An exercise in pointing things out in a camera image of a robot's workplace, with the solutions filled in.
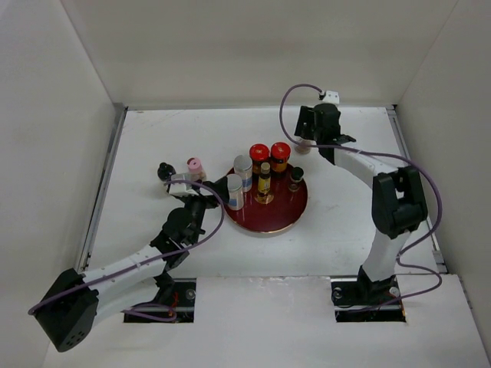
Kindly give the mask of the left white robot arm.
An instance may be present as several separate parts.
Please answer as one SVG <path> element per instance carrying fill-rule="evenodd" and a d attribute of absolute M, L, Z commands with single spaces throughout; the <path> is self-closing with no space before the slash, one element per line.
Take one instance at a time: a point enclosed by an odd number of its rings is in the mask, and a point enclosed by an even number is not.
<path fill-rule="evenodd" d="M 225 176 L 215 182 L 174 179 L 167 182 L 167 189 L 182 206 L 169 213 L 155 239 L 101 268 L 61 272 L 29 310 L 58 352 L 76 347 L 93 327 L 114 314 L 138 315 L 145 305 L 170 301 L 174 285 L 170 271 L 213 236 L 202 228 L 204 215 L 209 209 L 226 208 L 229 189 Z"/>

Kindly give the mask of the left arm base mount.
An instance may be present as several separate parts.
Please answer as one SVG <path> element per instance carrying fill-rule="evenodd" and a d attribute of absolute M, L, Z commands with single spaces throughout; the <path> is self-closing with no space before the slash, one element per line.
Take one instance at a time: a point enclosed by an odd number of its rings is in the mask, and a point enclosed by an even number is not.
<path fill-rule="evenodd" d="M 124 313 L 125 324 L 191 324 L 195 317 L 197 280 L 168 280 L 152 301 Z"/>

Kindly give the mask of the silver lid spice jar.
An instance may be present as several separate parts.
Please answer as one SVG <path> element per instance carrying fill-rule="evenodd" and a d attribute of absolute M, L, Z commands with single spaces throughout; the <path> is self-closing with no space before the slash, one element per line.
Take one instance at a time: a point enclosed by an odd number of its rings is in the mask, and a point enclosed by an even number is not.
<path fill-rule="evenodd" d="M 239 211 L 244 206 L 242 178 L 237 174 L 229 174 L 226 178 L 229 191 L 228 207 L 233 211 Z"/>

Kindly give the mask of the silver lid blue label jar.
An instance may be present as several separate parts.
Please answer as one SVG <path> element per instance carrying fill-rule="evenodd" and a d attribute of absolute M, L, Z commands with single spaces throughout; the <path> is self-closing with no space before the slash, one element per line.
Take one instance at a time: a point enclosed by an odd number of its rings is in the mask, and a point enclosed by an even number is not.
<path fill-rule="evenodd" d="M 252 188 L 252 159 L 246 155 L 238 155 L 233 162 L 234 173 L 242 179 L 242 190 L 248 192 Z"/>

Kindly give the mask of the small black lid spice jar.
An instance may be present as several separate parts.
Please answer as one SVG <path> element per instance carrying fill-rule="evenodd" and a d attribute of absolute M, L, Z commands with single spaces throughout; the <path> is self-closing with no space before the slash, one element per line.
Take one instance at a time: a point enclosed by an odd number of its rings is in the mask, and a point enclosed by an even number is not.
<path fill-rule="evenodd" d="M 304 170 L 301 167 L 295 166 L 291 170 L 289 182 L 288 182 L 288 189 L 291 192 L 296 192 L 299 190 L 300 184 L 303 180 L 303 176 L 304 176 Z"/>

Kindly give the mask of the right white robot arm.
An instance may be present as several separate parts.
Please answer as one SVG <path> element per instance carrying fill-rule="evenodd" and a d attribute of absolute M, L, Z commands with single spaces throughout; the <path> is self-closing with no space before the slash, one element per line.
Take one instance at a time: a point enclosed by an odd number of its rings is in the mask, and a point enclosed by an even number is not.
<path fill-rule="evenodd" d="M 420 172 L 413 164 L 396 167 L 381 153 L 359 149 L 356 139 L 341 132 L 341 112 L 331 103 L 300 107 L 295 136 L 314 142 L 329 163 L 347 170 L 372 191 L 371 217 L 376 232 L 361 266 L 356 294 L 374 303 L 384 293 L 381 283 L 394 275 L 396 257 L 411 233 L 427 218 Z"/>

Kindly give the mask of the tall yellow label bottle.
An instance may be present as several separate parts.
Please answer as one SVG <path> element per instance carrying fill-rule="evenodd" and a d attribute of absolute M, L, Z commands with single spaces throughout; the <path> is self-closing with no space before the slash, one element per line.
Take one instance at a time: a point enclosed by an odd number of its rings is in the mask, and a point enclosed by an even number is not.
<path fill-rule="evenodd" d="M 262 163 L 257 184 L 256 199 L 259 203 L 267 205 L 274 198 L 271 190 L 271 166 L 269 163 Z"/>

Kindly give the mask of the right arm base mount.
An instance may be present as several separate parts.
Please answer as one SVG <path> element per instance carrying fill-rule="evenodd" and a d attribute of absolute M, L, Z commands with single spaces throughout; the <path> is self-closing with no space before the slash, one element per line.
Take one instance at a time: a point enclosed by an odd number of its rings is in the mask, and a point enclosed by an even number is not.
<path fill-rule="evenodd" d="M 331 301 L 338 323 L 406 322 L 395 275 L 371 281 L 360 268 L 356 278 L 332 278 Z"/>

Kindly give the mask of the red lid sauce jar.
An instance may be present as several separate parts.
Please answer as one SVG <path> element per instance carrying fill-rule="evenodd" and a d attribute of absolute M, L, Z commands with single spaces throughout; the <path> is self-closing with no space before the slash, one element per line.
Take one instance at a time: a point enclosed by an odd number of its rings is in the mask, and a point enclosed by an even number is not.
<path fill-rule="evenodd" d="M 280 176 L 286 172 L 291 155 L 291 147 L 285 142 L 277 142 L 270 149 L 270 164 L 275 175 Z"/>
<path fill-rule="evenodd" d="M 252 160 L 252 174 L 258 176 L 261 165 L 269 161 L 269 148 L 263 143 L 256 143 L 249 149 L 249 157 Z"/>

